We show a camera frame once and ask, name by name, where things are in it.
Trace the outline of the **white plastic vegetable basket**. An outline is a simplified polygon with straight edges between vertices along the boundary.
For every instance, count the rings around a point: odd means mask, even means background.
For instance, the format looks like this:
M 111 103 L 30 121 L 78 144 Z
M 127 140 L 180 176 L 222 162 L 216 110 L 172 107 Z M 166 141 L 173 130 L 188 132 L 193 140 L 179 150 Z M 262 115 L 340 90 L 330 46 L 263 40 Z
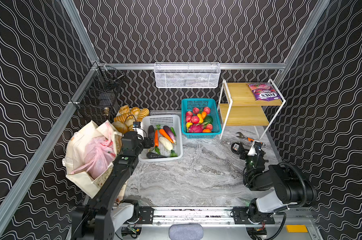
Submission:
M 181 120 L 177 115 L 154 115 L 143 118 L 141 132 L 154 137 L 154 147 L 139 155 L 140 162 L 178 160 L 183 156 Z

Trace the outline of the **pink plastic grocery bag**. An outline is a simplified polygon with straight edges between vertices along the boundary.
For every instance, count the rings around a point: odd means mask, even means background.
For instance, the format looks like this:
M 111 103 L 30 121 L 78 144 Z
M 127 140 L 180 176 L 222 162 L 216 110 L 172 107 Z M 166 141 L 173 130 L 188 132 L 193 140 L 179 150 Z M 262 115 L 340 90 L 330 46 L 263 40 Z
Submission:
M 71 175 L 86 172 L 95 180 L 108 169 L 115 157 L 112 140 L 104 136 L 92 138 L 85 146 L 84 164 L 74 169 Z

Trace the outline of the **cream canvas tote bag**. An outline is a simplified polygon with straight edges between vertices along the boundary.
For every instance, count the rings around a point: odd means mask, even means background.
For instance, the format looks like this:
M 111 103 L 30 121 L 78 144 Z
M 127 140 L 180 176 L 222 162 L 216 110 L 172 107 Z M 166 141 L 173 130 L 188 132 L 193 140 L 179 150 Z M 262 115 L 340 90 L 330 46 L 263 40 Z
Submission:
M 74 133 L 62 160 L 66 178 L 90 198 L 102 188 L 122 148 L 122 133 L 109 122 L 98 126 L 90 121 Z

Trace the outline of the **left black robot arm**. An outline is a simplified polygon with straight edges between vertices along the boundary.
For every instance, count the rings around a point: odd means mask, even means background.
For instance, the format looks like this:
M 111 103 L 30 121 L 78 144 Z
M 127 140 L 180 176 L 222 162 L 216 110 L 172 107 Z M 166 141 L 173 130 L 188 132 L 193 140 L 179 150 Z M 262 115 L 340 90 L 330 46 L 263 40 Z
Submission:
M 144 149 L 155 146 L 155 135 L 142 137 L 128 132 L 122 137 L 122 149 L 113 161 L 112 172 L 96 196 L 72 214 L 72 240 L 113 240 L 126 221 L 139 219 L 139 205 L 135 201 L 113 208 L 120 190 L 133 174 Z

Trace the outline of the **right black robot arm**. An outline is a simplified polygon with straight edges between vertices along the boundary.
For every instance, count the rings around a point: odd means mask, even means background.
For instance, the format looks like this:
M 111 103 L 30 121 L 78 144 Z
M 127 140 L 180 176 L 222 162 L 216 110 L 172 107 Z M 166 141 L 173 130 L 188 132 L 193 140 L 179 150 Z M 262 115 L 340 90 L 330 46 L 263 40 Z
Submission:
M 261 142 L 254 142 L 250 149 L 242 143 L 233 143 L 231 150 L 245 161 L 242 180 L 245 187 L 251 191 L 272 192 L 256 198 L 249 205 L 251 215 L 276 213 L 289 208 L 299 208 L 317 198 L 317 191 L 309 180 L 293 165 L 278 163 L 265 164 L 265 151 Z

